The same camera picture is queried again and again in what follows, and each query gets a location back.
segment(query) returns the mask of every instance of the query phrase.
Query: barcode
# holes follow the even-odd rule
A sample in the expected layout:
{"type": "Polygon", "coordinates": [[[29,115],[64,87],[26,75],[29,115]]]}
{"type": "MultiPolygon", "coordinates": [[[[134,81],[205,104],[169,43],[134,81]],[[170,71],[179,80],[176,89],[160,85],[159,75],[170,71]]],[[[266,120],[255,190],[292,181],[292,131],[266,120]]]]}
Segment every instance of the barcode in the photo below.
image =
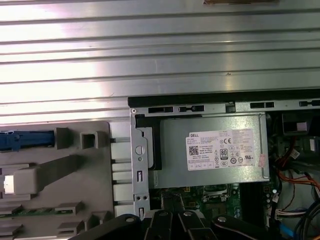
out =
{"type": "Polygon", "coordinates": [[[189,155],[199,155],[199,147],[198,146],[189,146],[189,155]]]}

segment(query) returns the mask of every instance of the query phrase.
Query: blue latch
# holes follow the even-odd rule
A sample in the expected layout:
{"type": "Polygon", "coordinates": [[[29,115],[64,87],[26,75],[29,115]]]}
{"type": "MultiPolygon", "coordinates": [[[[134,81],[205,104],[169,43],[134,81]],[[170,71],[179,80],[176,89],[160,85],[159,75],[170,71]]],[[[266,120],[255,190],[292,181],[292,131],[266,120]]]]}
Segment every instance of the blue latch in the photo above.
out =
{"type": "Polygon", "coordinates": [[[18,152],[21,148],[54,145],[54,131],[0,131],[0,151],[18,152]]]}

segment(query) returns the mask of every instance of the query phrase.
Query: blue cable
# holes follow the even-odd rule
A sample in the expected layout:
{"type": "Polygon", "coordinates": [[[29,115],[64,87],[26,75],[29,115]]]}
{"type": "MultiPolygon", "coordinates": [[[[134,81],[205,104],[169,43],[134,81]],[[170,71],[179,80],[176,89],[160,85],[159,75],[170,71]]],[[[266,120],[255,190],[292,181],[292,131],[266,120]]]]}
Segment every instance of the blue cable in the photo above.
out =
{"type": "Polygon", "coordinates": [[[290,228],[288,228],[286,225],[284,224],[280,224],[280,230],[285,233],[286,235],[288,235],[289,237],[294,237],[294,231],[292,231],[290,228]]]}

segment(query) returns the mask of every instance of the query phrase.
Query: black cable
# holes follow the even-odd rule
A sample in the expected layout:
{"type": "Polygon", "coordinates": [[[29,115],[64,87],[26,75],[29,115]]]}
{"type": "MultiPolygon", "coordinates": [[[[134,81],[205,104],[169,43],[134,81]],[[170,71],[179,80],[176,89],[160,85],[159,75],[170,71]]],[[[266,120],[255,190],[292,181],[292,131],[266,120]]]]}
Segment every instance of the black cable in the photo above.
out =
{"type": "Polygon", "coordinates": [[[307,234],[312,219],[320,212],[320,199],[315,201],[306,210],[304,216],[300,219],[298,224],[294,228],[295,240],[307,240],[307,234]]]}
{"type": "Polygon", "coordinates": [[[308,230],[311,224],[311,221],[315,218],[316,215],[320,212],[320,200],[315,202],[316,204],[312,206],[310,211],[305,213],[304,224],[302,226],[302,240],[308,238],[308,230]]]}

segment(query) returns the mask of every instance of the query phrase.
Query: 80 plus certification logo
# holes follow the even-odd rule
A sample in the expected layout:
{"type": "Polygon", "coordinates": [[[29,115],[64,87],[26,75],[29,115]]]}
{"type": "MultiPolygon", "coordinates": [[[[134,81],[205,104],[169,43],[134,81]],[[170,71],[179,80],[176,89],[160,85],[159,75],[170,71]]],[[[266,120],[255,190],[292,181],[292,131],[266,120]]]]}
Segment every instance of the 80 plus certification logo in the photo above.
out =
{"type": "Polygon", "coordinates": [[[228,159],[228,150],[227,149],[220,149],[220,159],[221,160],[228,159]]]}

